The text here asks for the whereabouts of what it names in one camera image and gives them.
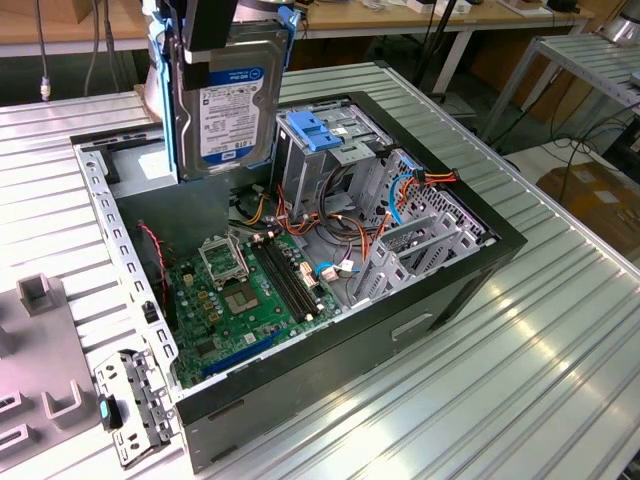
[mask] green motherboard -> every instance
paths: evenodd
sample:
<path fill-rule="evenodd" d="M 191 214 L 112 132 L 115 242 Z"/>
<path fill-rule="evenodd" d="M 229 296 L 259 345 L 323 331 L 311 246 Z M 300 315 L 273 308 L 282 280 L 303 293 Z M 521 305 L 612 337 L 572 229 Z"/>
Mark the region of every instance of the green motherboard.
<path fill-rule="evenodd" d="M 302 278 L 298 265 L 304 258 L 293 239 L 283 234 L 274 242 L 286 254 L 295 275 Z M 317 286 L 304 288 L 323 310 L 311 321 L 296 321 L 251 245 L 241 244 L 240 251 L 249 274 L 245 281 L 229 282 L 221 290 L 214 287 L 200 255 L 168 270 L 176 300 L 177 320 L 172 330 L 179 358 L 175 370 L 183 388 L 202 382 L 212 365 L 233 360 L 252 348 L 262 351 L 282 343 L 340 313 L 330 289 L 318 282 Z M 206 258 L 214 274 L 231 266 L 229 252 L 224 249 L 209 251 Z"/>

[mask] metal slatted table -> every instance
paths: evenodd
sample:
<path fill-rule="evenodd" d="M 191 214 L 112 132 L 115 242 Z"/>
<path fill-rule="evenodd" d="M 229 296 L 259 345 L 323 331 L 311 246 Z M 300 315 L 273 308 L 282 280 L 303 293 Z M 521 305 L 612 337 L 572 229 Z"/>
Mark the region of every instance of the metal slatted table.
<path fill-rule="evenodd" d="M 597 34 L 534 38 L 491 110 L 481 134 L 483 140 L 488 140 L 538 54 L 551 60 L 552 65 L 542 76 L 534 89 L 535 93 L 532 93 L 523 108 L 542 93 L 558 68 L 568 70 L 602 93 L 601 100 L 592 109 L 593 114 L 588 115 L 591 123 L 583 129 L 590 128 L 593 122 L 597 121 L 598 113 L 607 97 L 623 107 L 637 105 L 640 102 L 640 89 L 629 81 L 632 73 L 640 71 L 640 46 L 622 48 Z M 634 111 L 640 112 L 640 108 L 635 108 Z"/>
<path fill-rule="evenodd" d="M 281 97 L 354 89 L 528 243 L 455 320 L 198 478 L 616 478 L 640 447 L 640 272 L 392 70 L 294 72 Z M 140 339 L 67 137 L 147 121 L 134 94 L 0 109 L 0 286 L 62 277 L 90 367 Z M 174 438 L 122 472 L 96 427 L 3 480 L 96 475 L 191 470 Z"/>

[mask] white sticker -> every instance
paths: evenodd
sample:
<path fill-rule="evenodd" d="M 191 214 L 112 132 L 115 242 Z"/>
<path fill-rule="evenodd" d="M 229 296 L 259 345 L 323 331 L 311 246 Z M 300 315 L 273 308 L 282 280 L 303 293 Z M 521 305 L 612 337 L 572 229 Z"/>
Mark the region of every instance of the white sticker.
<path fill-rule="evenodd" d="M 608 190 L 601 190 L 599 192 L 593 192 L 595 193 L 598 198 L 600 200 L 602 200 L 604 203 L 618 203 L 620 200 L 618 200 L 618 197 L 616 197 L 613 193 L 611 193 Z"/>
<path fill-rule="evenodd" d="M 147 180 L 169 175 L 169 161 L 167 159 L 167 152 L 164 150 L 140 155 L 138 163 Z"/>
<path fill-rule="evenodd" d="M 263 77 L 262 68 L 210 74 L 213 85 L 200 89 L 200 154 L 205 160 L 241 158 L 256 144 L 260 109 L 254 97 Z"/>

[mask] blue hard drive label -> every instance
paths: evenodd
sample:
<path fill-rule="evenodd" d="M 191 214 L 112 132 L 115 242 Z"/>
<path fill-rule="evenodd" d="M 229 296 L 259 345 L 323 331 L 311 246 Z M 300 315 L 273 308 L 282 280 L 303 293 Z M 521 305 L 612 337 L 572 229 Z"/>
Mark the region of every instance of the blue hard drive label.
<path fill-rule="evenodd" d="M 200 89 L 200 154 L 208 163 L 238 160 L 253 150 L 260 109 L 254 98 L 262 89 L 260 67 L 209 73 Z"/>

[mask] motherboard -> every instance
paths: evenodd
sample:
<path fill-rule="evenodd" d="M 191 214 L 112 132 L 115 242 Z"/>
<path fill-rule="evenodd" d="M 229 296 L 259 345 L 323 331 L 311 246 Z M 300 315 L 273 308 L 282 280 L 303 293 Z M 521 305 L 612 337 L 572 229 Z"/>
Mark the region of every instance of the motherboard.
<path fill-rule="evenodd" d="M 168 270 L 176 301 L 173 336 L 180 352 L 175 371 L 183 388 L 341 313 L 323 281 L 302 273 L 308 264 L 289 234 L 265 238 L 269 257 L 262 240 L 234 244 L 230 236 L 205 242 L 199 255 Z M 237 265 L 246 266 L 246 274 Z M 236 278 L 218 281 L 234 269 Z M 283 283 L 287 275 L 295 276 L 295 286 L 312 300 L 310 313 L 289 298 L 292 283 Z"/>

